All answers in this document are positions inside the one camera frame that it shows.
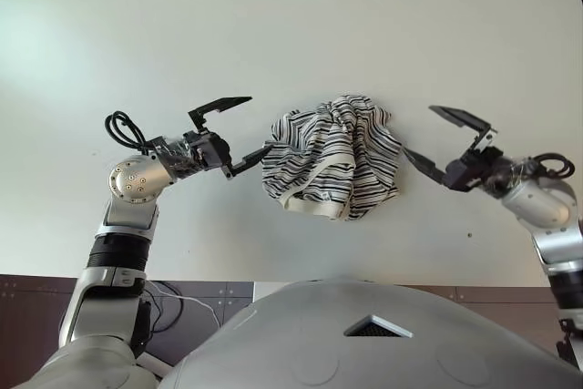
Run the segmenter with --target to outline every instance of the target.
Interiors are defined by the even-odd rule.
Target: silver arm segment
[[[501,201],[530,232],[557,299],[565,332],[557,348],[583,370],[583,220],[575,192],[560,179],[527,179]]]
[[[528,179],[501,200],[532,235],[547,275],[583,269],[581,219],[575,193],[566,182]]]
[[[156,155],[132,156],[118,163],[109,176],[112,196],[96,239],[133,235],[149,245],[159,215],[156,198],[173,182]],[[60,330],[59,346],[89,335],[114,336],[130,344],[138,313],[139,288],[143,287],[146,274],[143,269],[90,264],[91,258],[77,280]],[[96,288],[130,290],[137,284],[139,293],[87,296]]]

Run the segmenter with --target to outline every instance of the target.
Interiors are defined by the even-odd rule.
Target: white table
[[[580,0],[0,0],[0,272],[77,276],[130,154],[103,129],[116,109],[150,138],[191,129],[218,97],[254,100],[209,127],[234,157],[275,118],[345,92],[394,114],[440,165],[473,133],[431,104],[492,122],[510,156],[558,151],[583,193]],[[527,232],[483,193],[448,192],[404,163],[402,196],[363,220],[282,211],[259,169],[168,189],[148,274],[170,280],[546,284]]]

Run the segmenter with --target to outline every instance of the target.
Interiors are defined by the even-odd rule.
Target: black cable
[[[128,137],[119,127],[119,123],[126,127],[134,138]],[[147,155],[154,147],[146,141],[141,129],[138,128],[129,116],[123,111],[116,111],[106,117],[106,131],[118,144],[126,148],[137,149],[142,155]]]
[[[163,285],[167,289],[169,289],[175,295],[180,296],[182,294],[177,287],[173,286],[169,282],[162,282],[162,281],[156,281],[156,282],[158,284]],[[155,330],[154,333],[162,333],[162,332],[165,332],[166,330],[169,330],[170,328],[172,328],[174,325],[176,325],[178,323],[180,317],[184,313],[184,301],[182,301],[182,300],[178,300],[178,301],[179,301],[179,312],[176,314],[176,316],[174,317],[174,319],[168,325],[166,325],[165,327],[160,328],[158,330]]]
[[[146,342],[149,342],[152,340],[152,337],[154,337],[154,333],[156,332],[156,325],[158,324],[158,321],[160,320],[160,318],[162,317],[162,309],[160,308],[159,304],[157,303],[156,299],[154,298],[154,295],[152,294],[152,292],[150,292],[149,290],[144,289],[144,292],[147,293],[149,295],[149,297],[152,300],[152,303],[154,304],[154,306],[156,307],[156,309],[158,310],[158,316],[156,317],[156,319],[154,320],[154,323],[152,323],[152,328],[150,329],[149,332],[149,336],[148,339],[146,340]]]
[[[536,157],[533,157],[533,160],[536,161],[542,168],[541,176],[549,179],[565,179],[575,173],[575,165],[573,162],[567,159],[564,155],[557,154],[556,152],[548,152],[546,154],[537,155]],[[563,167],[559,170],[547,168],[543,163],[550,160],[560,161]]]

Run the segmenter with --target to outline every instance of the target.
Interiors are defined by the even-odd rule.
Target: white cable
[[[160,292],[163,295],[166,295],[166,296],[169,296],[172,298],[177,298],[179,300],[194,301],[194,302],[200,304],[202,307],[209,309],[210,312],[212,313],[212,317],[215,320],[215,323],[217,324],[217,328],[220,328],[219,318],[217,317],[217,314],[215,313],[215,309],[210,307],[208,304],[202,302],[201,300],[197,300],[196,298],[192,298],[191,296],[181,296],[181,295],[175,295],[174,293],[168,293],[168,292],[161,291],[155,282],[151,282],[150,280],[148,280],[148,282],[154,287],[154,289],[156,289],[158,292]]]

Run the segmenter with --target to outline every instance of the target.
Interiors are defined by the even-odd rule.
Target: black and white striped fabric
[[[390,114],[366,96],[347,95],[315,111],[292,111],[271,127],[263,188],[286,209],[357,220],[399,192],[401,142]]]

